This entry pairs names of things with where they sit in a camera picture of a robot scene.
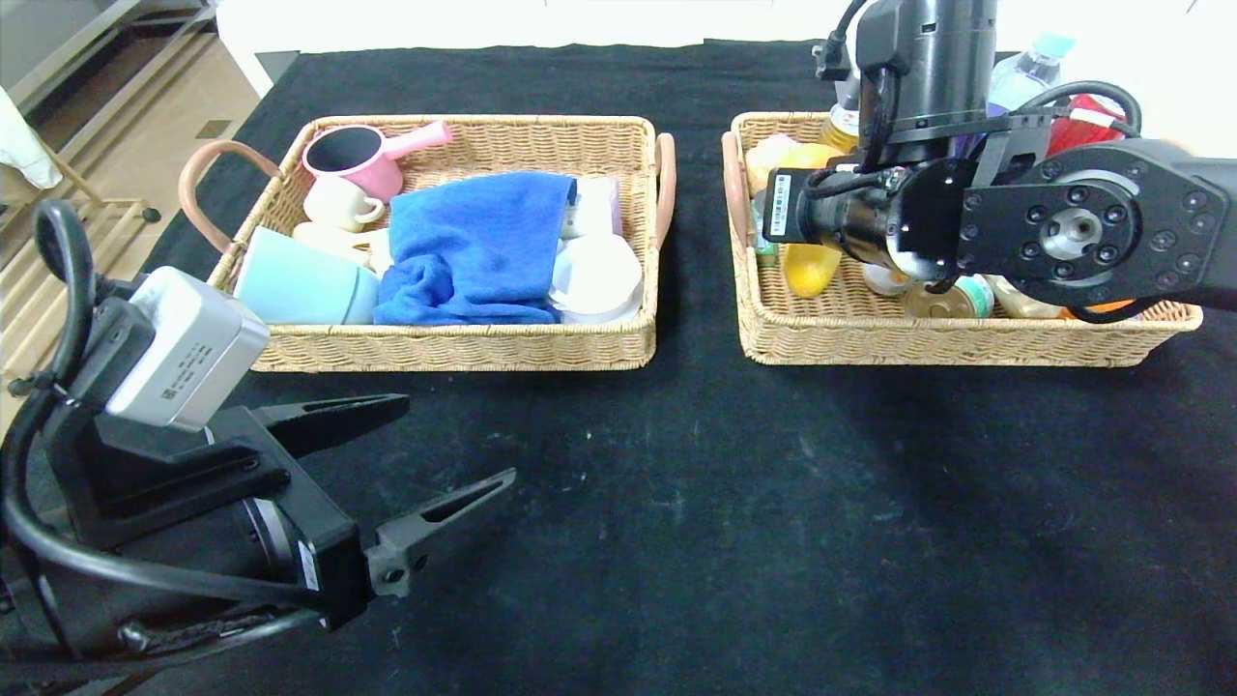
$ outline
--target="pink ladle cup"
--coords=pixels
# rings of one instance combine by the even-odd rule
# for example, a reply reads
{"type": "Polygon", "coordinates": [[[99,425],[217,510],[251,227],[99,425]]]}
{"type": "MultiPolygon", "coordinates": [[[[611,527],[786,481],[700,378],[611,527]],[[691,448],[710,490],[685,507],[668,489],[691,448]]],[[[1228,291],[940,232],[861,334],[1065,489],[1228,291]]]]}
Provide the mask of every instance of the pink ladle cup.
{"type": "Polygon", "coordinates": [[[396,159],[414,150],[450,141],[452,131],[443,121],[396,137],[387,137],[370,125],[345,125],[315,137],[301,155],[301,163],[315,177],[344,177],[388,203],[403,189],[403,174],[396,159]]]}

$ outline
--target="bottle cap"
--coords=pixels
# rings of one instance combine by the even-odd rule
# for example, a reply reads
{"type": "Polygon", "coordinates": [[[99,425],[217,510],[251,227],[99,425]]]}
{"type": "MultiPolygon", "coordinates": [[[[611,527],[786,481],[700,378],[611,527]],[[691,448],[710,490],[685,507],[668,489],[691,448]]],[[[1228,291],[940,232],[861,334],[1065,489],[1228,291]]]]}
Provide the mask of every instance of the bottle cap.
{"type": "Polygon", "coordinates": [[[1065,36],[1064,33],[1056,33],[1053,31],[1042,31],[1039,32],[1039,36],[1035,37],[1033,48],[1037,53],[1048,56],[1049,58],[1060,59],[1070,52],[1070,48],[1074,48],[1075,43],[1077,43],[1077,40],[1072,36],[1065,36]]]}

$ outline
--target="table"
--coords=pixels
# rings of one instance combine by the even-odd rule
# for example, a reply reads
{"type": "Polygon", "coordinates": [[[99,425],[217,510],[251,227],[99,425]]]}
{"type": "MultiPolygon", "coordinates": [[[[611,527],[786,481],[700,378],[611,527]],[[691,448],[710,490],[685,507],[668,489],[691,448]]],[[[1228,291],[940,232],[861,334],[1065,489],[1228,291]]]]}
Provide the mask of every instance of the table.
{"type": "MultiPolygon", "coordinates": [[[[177,694],[1218,694],[1237,689],[1237,319],[1122,371],[766,368],[740,351],[719,137],[828,103],[805,43],[302,56],[238,138],[320,115],[638,114],[679,202],[658,352],[609,375],[252,375],[233,403],[400,392],[306,461],[366,529],[507,466],[437,585],[165,674],[177,694]]],[[[235,230],[262,185],[215,164],[235,230]]],[[[148,265],[216,260],[178,216],[148,265]]]]}

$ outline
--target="pink basket handle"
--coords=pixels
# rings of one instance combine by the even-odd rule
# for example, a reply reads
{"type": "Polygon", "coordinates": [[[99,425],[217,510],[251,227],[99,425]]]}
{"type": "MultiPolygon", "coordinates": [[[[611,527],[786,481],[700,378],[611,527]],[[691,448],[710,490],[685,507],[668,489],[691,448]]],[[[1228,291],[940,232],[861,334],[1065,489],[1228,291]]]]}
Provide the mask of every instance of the pink basket handle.
{"type": "Polygon", "coordinates": [[[674,192],[678,187],[678,164],[674,161],[674,136],[663,132],[657,136],[657,226],[653,245],[662,247],[666,235],[670,231],[670,218],[674,216],[674,192]]]}
{"type": "Polygon", "coordinates": [[[730,226],[735,227],[735,239],[742,247],[747,246],[747,213],[751,206],[747,199],[747,176],[743,174],[743,155],[738,137],[732,131],[721,135],[721,176],[726,184],[726,210],[730,213],[730,226]]]}
{"type": "Polygon", "coordinates": [[[228,246],[231,245],[231,239],[215,226],[215,223],[210,221],[210,218],[202,211],[198,205],[198,182],[202,179],[202,173],[207,171],[207,167],[215,161],[215,157],[223,155],[224,152],[235,152],[250,162],[254,162],[257,168],[266,172],[271,178],[283,178],[283,173],[280,172],[280,167],[275,162],[267,159],[261,152],[254,150],[244,142],[236,142],[235,140],[212,140],[193,155],[189,155],[189,159],[184,162],[184,168],[181,169],[181,180],[177,184],[177,195],[181,198],[181,209],[184,210],[184,216],[189,218],[193,226],[198,227],[202,236],[207,237],[207,241],[212,246],[219,250],[220,253],[228,251],[228,246]]]}

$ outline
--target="lemon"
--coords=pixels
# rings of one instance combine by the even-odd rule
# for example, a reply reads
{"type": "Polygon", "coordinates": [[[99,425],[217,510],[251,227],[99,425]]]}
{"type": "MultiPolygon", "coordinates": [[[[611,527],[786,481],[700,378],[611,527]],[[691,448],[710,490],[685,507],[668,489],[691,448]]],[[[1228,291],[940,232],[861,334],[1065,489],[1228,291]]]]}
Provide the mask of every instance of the lemon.
{"type": "Polygon", "coordinates": [[[790,150],[782,157],[777,166],[792,169],[819,169],[828,164],[829,159],[841,157],[842,155],[845,152],[836,147],[821,145],[820,142],[809,142],[790,150]]]}
{"type": "Polygon", "coordinates": [[[824,292],[837,271],[842,252],[821,244],[787,244],[782,274],[785,284],[799,297],[815,297],[824,292]]]}

